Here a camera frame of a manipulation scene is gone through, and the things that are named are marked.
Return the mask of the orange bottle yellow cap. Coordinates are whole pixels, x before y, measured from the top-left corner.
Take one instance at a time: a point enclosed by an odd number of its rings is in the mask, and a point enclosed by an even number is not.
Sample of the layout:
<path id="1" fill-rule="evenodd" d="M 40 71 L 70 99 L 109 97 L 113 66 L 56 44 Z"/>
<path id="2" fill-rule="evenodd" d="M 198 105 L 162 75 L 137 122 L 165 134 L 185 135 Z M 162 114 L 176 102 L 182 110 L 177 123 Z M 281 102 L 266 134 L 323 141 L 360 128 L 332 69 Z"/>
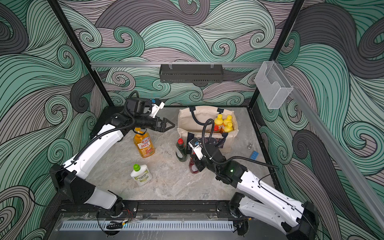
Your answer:
<path id="1" fill-rule="evenodd" d="M 224 127 L 227 126 L 228 123 L 232 123 L 232 115 L 228 115 L 228 116 L 224 119 L 224 121 L 223 121 L 223 126 L 224 126 Z"/>
<path id="2" fill-rule="evenodd" d="M 218 114 L 218 116 L 214 120 L 214 124 L 219 126 L 219 128 L 220 128 L 220 132 L 221 132 L 222 127 L 223 127 L 223 121 L 224 120 L 223 120 L 223 115 L 222 114 Z"/>
<path id="3" fill-rule="evenodd" d="M 230 133 L 234 130 L 234 127 L 233 127 L 233 123 L 232 122 L 228 122 L 225 126 L 224 126 L 224 133 Z"/>

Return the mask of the yellow-green soap bottle red cap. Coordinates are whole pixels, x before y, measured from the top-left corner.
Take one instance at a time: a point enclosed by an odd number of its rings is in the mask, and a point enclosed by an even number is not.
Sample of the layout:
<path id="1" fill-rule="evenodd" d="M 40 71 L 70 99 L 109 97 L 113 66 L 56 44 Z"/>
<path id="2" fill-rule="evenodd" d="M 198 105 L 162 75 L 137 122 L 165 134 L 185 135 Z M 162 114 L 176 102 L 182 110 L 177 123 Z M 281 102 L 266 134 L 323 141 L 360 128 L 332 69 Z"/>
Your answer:
<path id="1" fill-rule="evenodd" d="M 219 133 L 219 132 L 220 132 L 219 126 L 215 125 L 214 126 L 214 133 Z"/>

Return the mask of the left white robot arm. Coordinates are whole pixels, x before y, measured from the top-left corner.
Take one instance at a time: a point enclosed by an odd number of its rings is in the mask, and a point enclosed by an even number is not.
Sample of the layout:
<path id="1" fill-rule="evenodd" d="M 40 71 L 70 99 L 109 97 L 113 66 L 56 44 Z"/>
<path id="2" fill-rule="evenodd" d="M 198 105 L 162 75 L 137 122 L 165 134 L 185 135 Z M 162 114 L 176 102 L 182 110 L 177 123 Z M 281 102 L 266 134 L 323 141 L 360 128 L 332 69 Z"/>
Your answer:
<path id="1" fill-rule="evenodd" d="M 140 128 L 164 133 L 174 127 L 175 124 L 167 118 L 130 118 L 114 114 L 83 149 L 63 165 L 55 164 L 51 167 L 50 176 L 55 189 L 76 205 L 94 205 L 109 211 L 111 216 L 119 216 L 125 207 L 122 198 L 87 182 L 86 178 L 92 168 L 129 131 Z"/>

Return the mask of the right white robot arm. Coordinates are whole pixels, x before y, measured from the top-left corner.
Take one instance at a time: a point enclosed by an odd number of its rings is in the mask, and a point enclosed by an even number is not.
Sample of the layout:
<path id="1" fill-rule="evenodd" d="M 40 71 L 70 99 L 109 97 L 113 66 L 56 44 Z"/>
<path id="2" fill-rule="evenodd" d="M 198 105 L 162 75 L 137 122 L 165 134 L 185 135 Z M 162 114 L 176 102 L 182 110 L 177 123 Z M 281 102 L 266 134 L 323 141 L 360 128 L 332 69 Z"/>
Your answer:
<path id="1" fill-rule="evenodd" d="M 302 203 L 266 184 L 240 164 L 239 156 L 226 159 L 221 153 L 209 158 L 193 150 L 191 158 L 199 171 L 215 173 L 216 179 L 237 189 L 230 209 L 237 218 L 260 220 L 284 233 L 289 240 L 314 240 L 320 223 L 317 207 Z"/>

